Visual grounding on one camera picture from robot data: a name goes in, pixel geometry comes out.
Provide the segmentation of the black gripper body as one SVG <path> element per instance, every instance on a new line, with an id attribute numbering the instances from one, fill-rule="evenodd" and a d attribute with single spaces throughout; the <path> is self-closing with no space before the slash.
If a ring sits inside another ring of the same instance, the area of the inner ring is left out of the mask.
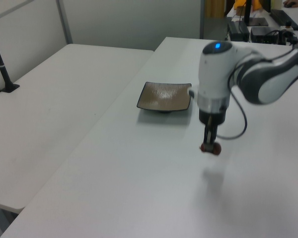
<path id="1" fill-rule="evenodd" d="M 225 109 L 218 113 L 209 113 L 199 109 L 199 120 L 204 125 L 218 126 L 225 121 Z"/>

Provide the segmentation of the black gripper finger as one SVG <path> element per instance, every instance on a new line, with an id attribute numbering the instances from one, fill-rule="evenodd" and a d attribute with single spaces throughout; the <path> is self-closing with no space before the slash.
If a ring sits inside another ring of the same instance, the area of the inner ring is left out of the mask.
<path id="1" fill-rule="evenodd" d="M 215 148 L 215 139 L 216 139 L 216 136 L 217 136 L 217 128 L 218 128 L 217 125 L 212 125 L 210 127 L 210 133 L 211 133 L 210 145 L 211 145 L 212 151 L 214 151 L 214 148 Z"/>
<path id="2" fill-rule="evenodd" d="M 203 149 L 205 151 L 210 151 L 211 149 L 210 141 L 211 141 L 211 134 L 210 134 L 209 127 L 206 125 L 204 130 L 204 140 L 203 140 Z"/>

